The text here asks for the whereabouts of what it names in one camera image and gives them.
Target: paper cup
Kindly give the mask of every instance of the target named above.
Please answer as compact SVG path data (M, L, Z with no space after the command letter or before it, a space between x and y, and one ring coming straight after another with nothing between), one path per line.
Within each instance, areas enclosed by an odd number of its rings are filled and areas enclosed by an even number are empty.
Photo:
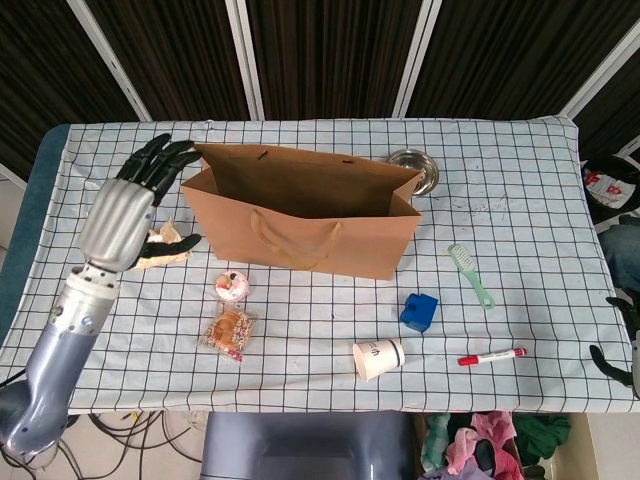
M405 361L404 350L398 339L354 343L353 358L358 374L365 382L404 365Z

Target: metal bowl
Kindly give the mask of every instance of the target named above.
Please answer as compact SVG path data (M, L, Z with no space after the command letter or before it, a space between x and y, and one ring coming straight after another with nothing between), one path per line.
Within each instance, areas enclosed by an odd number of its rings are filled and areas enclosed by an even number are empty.
M415 196L423 196L436 188L438 179L440 178L440 171L436 162L424 152L419 150L412 150L405 148L398 150L389 155L386 160L387 163L398 165L403 168L413 168L414 170L422 171L422 178L416 185L416 189L413 191Z

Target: brown paper bag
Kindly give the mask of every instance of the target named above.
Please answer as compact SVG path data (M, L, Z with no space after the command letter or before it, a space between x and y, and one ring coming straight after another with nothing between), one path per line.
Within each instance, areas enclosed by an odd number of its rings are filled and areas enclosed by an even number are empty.
M268 145L196 145L211 167L183 183L223 260L388 280L420 220L420 172Z

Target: grid tablecloth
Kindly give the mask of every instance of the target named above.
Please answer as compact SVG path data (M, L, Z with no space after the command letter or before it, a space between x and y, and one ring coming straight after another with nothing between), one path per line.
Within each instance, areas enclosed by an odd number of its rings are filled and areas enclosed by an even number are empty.
M318 120L159 122L72 126L35 262L0 353L4 378L26 365L64 279L83 263L78 235L96 194L156 135L262 143L382 159L427 151L440 184L414 198L422 220L392 281L220 261L206 239L185 263L129 271L86 364L75 412L132 408L237 411L629 411L632 393L603 377L588 346L627 369L621 319L605 302L611 279L584 200L577 128L530 121ZM182 180L199 167L190 166ZM157 212L199 232L178 182ZM496 307L484 311L447 256L472 253ZM197 339L215 311L212 280L229 267L252 285L259 319L241 366ZM424 335L402 326L410 293L440 304ZM401 338L406 364L368 383L354 341ZM462 368L457 358L511 347L529 356Z

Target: pen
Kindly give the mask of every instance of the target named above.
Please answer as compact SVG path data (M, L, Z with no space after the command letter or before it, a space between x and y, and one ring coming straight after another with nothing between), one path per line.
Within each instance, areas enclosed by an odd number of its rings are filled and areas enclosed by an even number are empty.
M511 350L504 350L502 352L491 352L485 353L484 355L469 355L468 357L462 357L458 359L458 365L461 367L470 367L471 365L493 362L495 360L502 360L505 358L524 357L526 354L526 348L518 347L512 348Z

